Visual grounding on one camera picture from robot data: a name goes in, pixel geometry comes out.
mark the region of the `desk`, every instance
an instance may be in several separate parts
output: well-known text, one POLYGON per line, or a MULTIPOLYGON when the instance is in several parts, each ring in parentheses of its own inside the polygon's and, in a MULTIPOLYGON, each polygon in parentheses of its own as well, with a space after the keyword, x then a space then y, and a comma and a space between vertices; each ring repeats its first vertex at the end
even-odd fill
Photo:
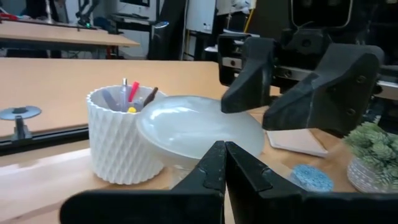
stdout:
MULTIPOLYGON (((42 115, 27 120, 34 131, 86 124, 85 95, 95 88, 118 84, 122 77, 127 77, 129 82, 137 80, 142 85, 158 86, 168 95, 220 98, 226 90, 218 82, 218 65, 213 62, 46 61, 48 68, 41 70, 43 59, 0 58, 0 67, 9 74, 4 78, 6 82, 0 83, 0 95, 10 96, 2 98, 0 108, 26 104, 41 107, 42 115), (15 89, 13 85, 23 86, 25 94, 8 94, 15 89)), ((278 89, 272 89, 272 94, 277 92, 278 89)), ((259 108, 250 113, 260 120, 263 111, 264 108, 259 108)), ((1 121, 1 135, 10 134, 12 126, 1 121)), ((346 166, 351 159, 347 148, 327 133, 319 130, 312 130, 312 133, 329 150, 326 159, 273 149, 268 142, 259 159, 284 177, 297 164, 317 166, 335 181, 334 191, 354 192, 346 177, 346 166)), ((169 186, 168 169, 139 185, 106 183, 92 173, 88 147, 88 141, 82 141, 0 157, 0 223, 56 224, 62 202, 82 190, 166 189, 169 186)), ((228 199, 225 212, 226 222, 232 224, 228 199)))
POLYGON ((105 30, 56 27, 26 22, 3 21, 0 47, 24 46, 27 49, 94 51, 108 46, 136 47, 135 41, 105 30))

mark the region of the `blue sponge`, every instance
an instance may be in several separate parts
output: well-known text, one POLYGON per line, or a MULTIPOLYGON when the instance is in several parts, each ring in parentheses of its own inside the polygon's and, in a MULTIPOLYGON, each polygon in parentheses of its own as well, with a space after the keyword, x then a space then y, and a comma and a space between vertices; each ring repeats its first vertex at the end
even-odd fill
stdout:
POLYGON ((295 166, 289 179, 308 191, 329 192, 333 190, 333 181, 324 172, 313 166, 295 166))

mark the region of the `red marker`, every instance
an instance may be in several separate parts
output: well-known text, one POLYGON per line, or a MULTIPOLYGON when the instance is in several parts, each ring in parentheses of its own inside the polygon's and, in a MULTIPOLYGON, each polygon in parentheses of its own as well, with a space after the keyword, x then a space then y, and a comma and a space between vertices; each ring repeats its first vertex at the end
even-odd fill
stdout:
POLYGON ((138 82, 134 82, 132 84, 131 93, 130 93, 130 96, 129 96, 129 103, 132 102, 132 99, 134 98, 134 95, 136 95, 138 88, 139 88, 139 83, 138 82))

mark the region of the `wooden table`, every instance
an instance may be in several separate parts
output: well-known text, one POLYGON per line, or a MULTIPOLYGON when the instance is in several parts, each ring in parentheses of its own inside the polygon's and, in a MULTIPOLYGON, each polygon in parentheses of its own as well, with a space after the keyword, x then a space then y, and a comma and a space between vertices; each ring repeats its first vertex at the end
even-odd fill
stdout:
MULTIPOLYGON (((42 115, 27 120, 34 131, 86 124, 86 94, 101 86, 119 84, 123 77, 130 83, 139 81, 142 85, 158 86, 168 95, 220 98, 226 89, 218 82, 218 65, 212 62, 47 61, 0 58, 0 67, 6 76, 3 78, 5 82, 0 83, 0 96, 3 96, 0 108, 41 107, 42 115), (24 94, 9 94, 14 89, 20 89, 24 94)), ((263 111, 260 108, 250 113, 260 120, 263 111)), ((12 123, 0 121, 0 135, 10 134, 12 127, 12 123)), ((334 180, 334 191, 355 191, 346 177, 351 154, 339 139, 319 130, 312 130, 312 133, 329 150, 326 159, 273 149, 266 142, 260 160, 284 177, 297 164, 311 164, 334 180)), ((166 189, 169 186, 168 169, 139 185, 117 186, 104 182, 90 169, 88 147, 88 141, 82 141, 0 157, 0 224, 56 224, 62 202, 82 190, 166 189)), ((229 200, 225 212, 226 222, 233 223, 229 200)))
POLYGON ((34 45, 45 50, 95 49, 106 46, 137 47, 139 44, 121 35, 108 34, 105 30, 89 30, 57 27, 26 22, 3 21, 0 24, 0 40, 8 44, 34 45))

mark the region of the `white bowl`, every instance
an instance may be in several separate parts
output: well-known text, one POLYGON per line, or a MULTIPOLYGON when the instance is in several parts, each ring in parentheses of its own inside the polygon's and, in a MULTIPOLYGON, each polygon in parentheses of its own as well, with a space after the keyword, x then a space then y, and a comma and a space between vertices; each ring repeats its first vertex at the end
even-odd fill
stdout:
POLYGON ((247 112, 224 114, 220 101, 210 98, 168 96, 147 105, 136 121, 145 150, 185 175, 215 141, 233 141, 256 157, 264 148, 260 123, 247 112))

